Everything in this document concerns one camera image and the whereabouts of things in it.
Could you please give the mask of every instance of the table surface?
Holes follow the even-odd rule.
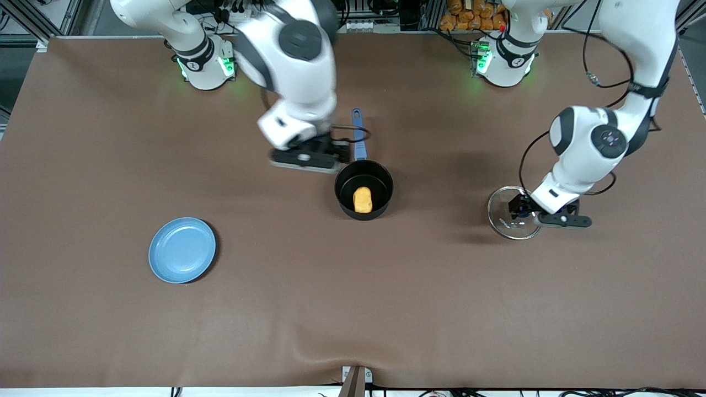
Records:
[[[161,40],[52,40],[0,146],[0,382],[327,384],[343,365],[398,387],[706,388],[706,122],[677,60],[664,128],[582,201],[585,231],[496,235],[486,200],[566,106],[599,106],[581,37],[550,35],[492,87],[435,35],[345,35],[337,120],[360,107],[395,178],[383,217],[346,218],[334,177],[272,167],[240,76],[199,92]],[[605,83],[621,57],[592,42]],[[530,154],[528,186],[556,161]],[[209,274],[150,271],[167,221],[211,223]]]

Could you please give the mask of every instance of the bread roll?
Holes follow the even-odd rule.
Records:
[[[490,18],[481,18],[481,30],[493,30],[493,21]]]
[[[490,18],[493,16],[495,11],[495,6],[493,4],[485,3],[485,8],[480,13],[481,18]]]
[[[458,22],[469,23],[470,21],[473,20],[473,17],[474,17],[473,11],[464,10],[464,11],[461,11],[460,14],[458,14]]]
[[[500,30],[501,26],[505,26],[505,17],[503,14],[496,14],[493,16],[493,29]]]
[[[458,15],[459,12],[463,11],[463,3],[461,0],[448,0],[446,5],[448,7],[448,12],[452,15]]]
[[[468,30],[480,29],[481,27],[481,17],[475,16],[473,20],[468,23]]]
[[[448,14],[441,17],[439,29],[443,31],[456,29],[456,17]]]

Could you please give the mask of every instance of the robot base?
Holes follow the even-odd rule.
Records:
[[[335,174],[350,162],[350,144],[320,135],[289,150],[272,149],[270,162],[276,167]]]
[[[220,36],[208,36],[214,44],[213,56],[200,71],[192,71],[181,64],[181,74],[184,80],[199,90],[214,90],[228,80],[235,80],[237,65],[234,61],[233,43],[223,40]]]
[[[489,48],[487,51],[490,52],[490,56],[486,60],[484,67],[476,68],[476,73],[479,76],[483,76],[490,84],[498,87],[512,87],[522,81],[522,78],[530,72],[534,55],[521,67],[513,68],[498,53],[495,39],[483,37],[480,42],[487,43]]]

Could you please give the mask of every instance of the black cable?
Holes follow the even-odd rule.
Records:
[[[436,33],[437,35],[440,35],[441,37],[443,37],[445,40],[453,40],[453,41],[455,41],[456,43],[459,43],[459,44],[463,44],[463,45],[470,45],[470,44],[471,44],[471,42],[469,42],[469,41],[466,41],[466,40],[459,40],[459,39],[456,39],[456,38],[452,37],[450,30],[446,30],[446,32],[449,33],[449,36],[447,36],[442,30],[439,30],[439,29],[437,29],[437,28],[424,28],[424,29],[422,29],[422,31],[423,31],[423,32],[426,32],[426,31],[434,32],[434,33]]]
[[[659,132],[662,130],[662,128],[659,126],[659,124],[657,123],[657,120],[655,120],[654,117],[650,119],[650,122],[652,122],[652,125],[654,125],[654,128],[650,129],[648,132]]]
[[[458,43],[456,42],[456,40],[454,40],[454,38],[451,37],[451,31],[450,31],[450,30],[448,30],[448,39],[453,43],[453,46],[456,47],[456,49],[458,50],[458,52],[460,52],[461,54],[464,54],[466,57],[469,57],[469,58],[471,58],[471,59],[478,59],[478,58],[480,58],[480,57],[478,57],[477,55],[470,54],[469,52],[464,51],[463,48],[459,47],[459,45],[458,45]]]
[[[483,36],[485,36],[485,37],[487,37],[487,38],[490,38],[490,39],[492,39],[492,40],[497,40],[497,39],[498,39],[497,37],[491,36],[490,33],[486,32],[485,30],[480,30],[480,29],[477,29],[477,28],[474,28],[473,30],[476,30],[477,32],[483,33]]]
[[[216,21],[218,21],[218,18],[216,18],[216,13],[213,12],[213,11],[211,11],[211,10],[209,10],[208,8],[206,8],[206,6],[204,6],[203,3],[201,3],[201,0],[194,0],[194,1],[195,1],[199,6],[201,6],[201,8],[203,8],[207,13],[211,14],[211,15],[213,16],[213,18],[214,18]],[[235,33],[235,32],[237,31],[237,29],[235,28],[235,26],[231,25],[231,24],[228,23],[227,21],[224,20],[223,23],[225,23],[226,25],[230,26],[230,27],[233,29],[233,33]]]
[[[598,10],[600,9],[601,2],[603,2],[603,0],[598,0],[598,2],[596,3],[596,8],[593,10],[593,15],[591,16],[591,21],[589,22],[589,24],[588,24],[588,29],[586,29],[585,32],[582,32],[582,31],[579,31],[579,30],[576,30],[576,29],[573,29],[573,28],[567,28],[567,27],[566,27],[566,23],[568,23],[568,21],[581,9],[581,7],[583,7],[584,4],[586,4],[586,1],[587,1],[587,0],[582,1],[581,4],[579,4],[579,6],[568,16],[568,18],[566,18],[566,19],[564,20],[564,22],[561,23],[561,28],[562,28],[562,29],[568,30],[568,31],[570,31],[570,32],[578,33],[578,34],[581,34],[581,35],[584,35],[584,39],[583,39],[583,49],[582,49],[582,53],[581,53],[581,59],[582,59],[582,61],[583,61],[583,70],[584,70],[584,72],[586,73],[586,76],[589,76],[589,79],[591,80],[591,82],[592,82],[595,86],[597,86],[598,88],[615,88],[615,87],[619,87],[620,85],[623,85],[623,84],[626,84],[626,83],[631,82],[632,79],[633,79],[633,77],[634,77],[634,75],[635,75],[635,71],[634,71],[634,68],[633,68],[633,63],[632,63],[632,61],[630,60],[630,57],[628,57],[628,55],[627,55],[622,49],[618,48],[616,45],[614,45],[614,44],[611,43],[610,41],[606,40],[605,37],[598,36],[598,35],[595,35],[595,34],[591,33],[591,28],[593,27],[593,22],[595,22],[596,16],[598,15]],[[591,72],[588,70],[588,63],[587,63],[587,60],[586,60],[586,47],[587,47],[587,45],[588,45],[588,37],[593,37],[593,38],[595,38],[595,39],[601,40],[602,42],[606,42],[606,43],[608,43],[611,47],[613,47],[613,48],[615,48],[616,50],[618,50],[618,51],[621,53],[621,55],[623,56],[623,58],[625,59],[625,61],[627,62],[627,64],[628,64],[628,68],[630,69],[630,78],[627,79],[627,80],[621,81],[621,82],[619,82],[619,83],[614,83],[614,84],[609,84],[609,85],[602,85],[602,84],[598,81],[598,78],[596,77],[596,75],[594,75],[593,73],[591,73]]]
[[[343,5],[341,7],[341,23],[338,27],[339,29],[348,23],[348,17],[351,15],[351,5],[348,0],[342,0]]]
[[[373,11],[374,13],[378,14],[379,16],[396,16],[397,14],[400,13],[400,3],[396,3],[395,9],[391,11],[386,11],[386,10],[381,10],[379,8],[375,8],[373,6],[373,0],[368,0],[368,8],[370,11]]]
[[[573,18],[574,15],[576,15],[576,13],[581,9],[581,7],[584,6],[584,4],[586,4],[587,1],[588,1],[588,0],[583,0],[583,1],[581,1],[581,4],[579,4],[578,6],[576,6],[576,9],[575,9],[571,14],[569,14],[568,17],[566,17],[566,19],[561,23],[561,28],[562,28],[562,29],[566,29],[566,27],[565,27],[564,25],[566,25],[566,23],[567,23],[571,18]]]
[[[543,137],[549,135],[549,131],[542,133],[540,136],[536,137],[532,143],[529,144],[529,146],[525,149],[525,152],[522,154],[522,159],[520,160],[520,171],[519,176],[520,176],[520,186],[522,187],[522,194],[527,194],[527,189],[525,188],[525,180],[522,178],[522,169],[525,167],[525,158],[527,158],[527,154],[530,152],[530,149],[532,149],[532,146],[535,145],[535,143],[539,142],[540,139]]]
[[[589,191],[589,192],[587,192],[587,193],[584,193],[584,195],[586,195],[586,196],[598,196],[599,194],[603,194],[603,193],[607,192],[608,190],[610,190],[611,187],[613,187],[613,185],[616,184],[616,180],[618,179],[618,177],[616,177],[616,174],[615,174],[615,172],[613,172],[613,171],[611,171],[611,173],[610,173],[609,175],[610,175],[611,177],[613,177],[613,180],[612,180],[611,183],[608,185],[608,187],[606,187],[606,188],[603,189],[603,190],[599,190],[599,191]]]
[[[470,54],[469,52],[466,52],[463,48],[461,48],[461,47],[459,46],[459,45],[470,45],[471,42],[468,42],[468,41],[466,41],[466,40],[455,39],[455,38],[451,35],[451,31],[450,31],[450,30],[446,30],[446,33],[447,33],[448,35],[445,35],[445,34],[443,33],[443,31],[441,31],[441,30],[439,30],[439,29],[436,29],[436,28],[424,28],[423,30],[428,30],[428,31],[430,31],[430,32],[435,32],[437,35],[440,35],[441,37],[443,37],[443,38],[447,39],[448,41],[452,42],[453,45],[454,45],[454,47],[456,47],[456,49],[458,50],[458,52],[460,52],[461,54],[465,55],[466,57],[469,57],[469,58],[471,58],[471,59],[478,59],[478,58],[479,58],[477,55],[473,55],[473,54]]]
[[[358,127],[358,126],[348,126],[344,124],[333,124],[331,126],[331,129],[348,129],[348,130],[361,130],[365,133],[365,136],[360,139],[348,139],[348,138],[332,138],[332,141],[337,141],[337,142],[348,142],[348,143],[358,143],[358,142],[364,142],[370,139],[371,136],[373,136],[373,133],[371,133],[368,129],[364,127]]]
[[[625,99],[626,96],[628,96],[629,90],[625,90],[625,92],[620,96],[620,98],[614,100],[613,102],[609,103],[605,107],[613,107],[618,104],[618,102],[622,101]]]

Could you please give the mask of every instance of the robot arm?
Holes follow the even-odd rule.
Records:
[[[278,150],[330,131],[336,108],[333,43],[336,10],[328,0],[284,0],[238,28],[236,59],[255,84],[280,99],[258,120]]]
[[[213,90],[235,75],[233,46],[206,35],[196,17],[179,11],[189,0],[110,0],[125,24],[164,36],[176,54],[181,72],[199,90]]]
[[[234,75],[233,46],[217,35],[206,35],[194,16],[179,11],[189,1],[111,0],[111,5],[127,25],[162,34],[176,53],[184,77],[196,88],[212,90]],[[333,43],[337,29],[336,10],[329,0],[268,4],[264,13],[236,29],[234,55],[254,83],[280,95],[258,126],[276,150],[300,150],[275,153],[278,158],[294,155],[288,161],[327,172],[335,169],[341,151],[333,148],[330,139],[336,108]],[[314,161],[306,163],[312,156]]]
[[[603,1],[599,12],[603,34],[635,65],[625,104],[616,110],[564,109],[549,130],[559,160],[530,197],[510,204],[513,215],[540,211],[544,212],[540,223],[544,216],[553,226],[590,225],[585,217],[572,218],[576,215],[572,209],[578,209],[575,201],[647,139],[676,54],[677,5],[678,0]],[[547,217],[557,212],[562,216]]]

